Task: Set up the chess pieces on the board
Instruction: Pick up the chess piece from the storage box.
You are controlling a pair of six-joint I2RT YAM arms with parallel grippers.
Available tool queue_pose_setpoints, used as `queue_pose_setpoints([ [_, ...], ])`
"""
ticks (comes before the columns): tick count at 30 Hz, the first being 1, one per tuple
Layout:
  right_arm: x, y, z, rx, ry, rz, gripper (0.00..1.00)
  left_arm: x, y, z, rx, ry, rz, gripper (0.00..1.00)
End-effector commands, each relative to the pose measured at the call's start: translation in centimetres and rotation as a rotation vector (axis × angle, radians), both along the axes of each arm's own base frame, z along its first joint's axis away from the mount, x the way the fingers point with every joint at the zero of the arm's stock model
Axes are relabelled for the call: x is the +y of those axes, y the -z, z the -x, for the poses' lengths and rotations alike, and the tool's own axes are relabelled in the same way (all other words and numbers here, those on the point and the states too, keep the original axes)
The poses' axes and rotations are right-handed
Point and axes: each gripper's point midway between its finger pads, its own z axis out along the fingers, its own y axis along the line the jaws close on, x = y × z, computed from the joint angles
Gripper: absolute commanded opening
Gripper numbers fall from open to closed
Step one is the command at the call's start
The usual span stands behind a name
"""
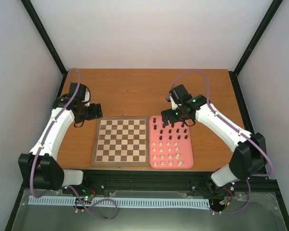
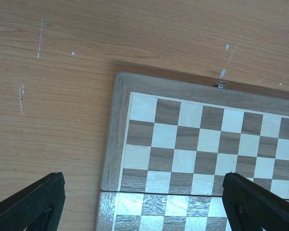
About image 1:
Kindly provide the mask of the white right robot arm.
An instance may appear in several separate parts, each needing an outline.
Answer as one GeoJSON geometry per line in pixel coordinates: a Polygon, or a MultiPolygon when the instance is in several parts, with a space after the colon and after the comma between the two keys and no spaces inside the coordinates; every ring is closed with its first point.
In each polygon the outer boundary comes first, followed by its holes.
{"type": "Polygon", "coordinates": [[[199,122],[221,138],[233,152],[230,162],[212,173],[208,183],[211,191],[236,180],[260,176],[259,170],[269,163],[263,135],[251,134],[237,126],[203,95],[188,95],[180,99],[171,95],[170,102],[171,109],[161,112],[163,125],[185,124],[189,119],[193,123],[199,122]]]}

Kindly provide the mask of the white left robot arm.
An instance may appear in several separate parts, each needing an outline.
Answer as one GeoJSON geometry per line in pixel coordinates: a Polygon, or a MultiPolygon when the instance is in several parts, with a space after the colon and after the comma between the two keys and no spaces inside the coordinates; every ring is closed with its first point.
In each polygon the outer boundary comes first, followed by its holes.
{"type": "Polygon", "coordinates": [[[86,120],[103,116],[101,105],[90,101],[88,91],[75,97],[65,94],[54,101],[41,137],[28,154],[21,154],[18,159],[23,180],[32,191],[56,191],[69,185],[81,194],[90,190],[91,182],[83,177],[83,171],[63,169],[57,162],[59,148],[70,125],[80,128],[86,120]]]}

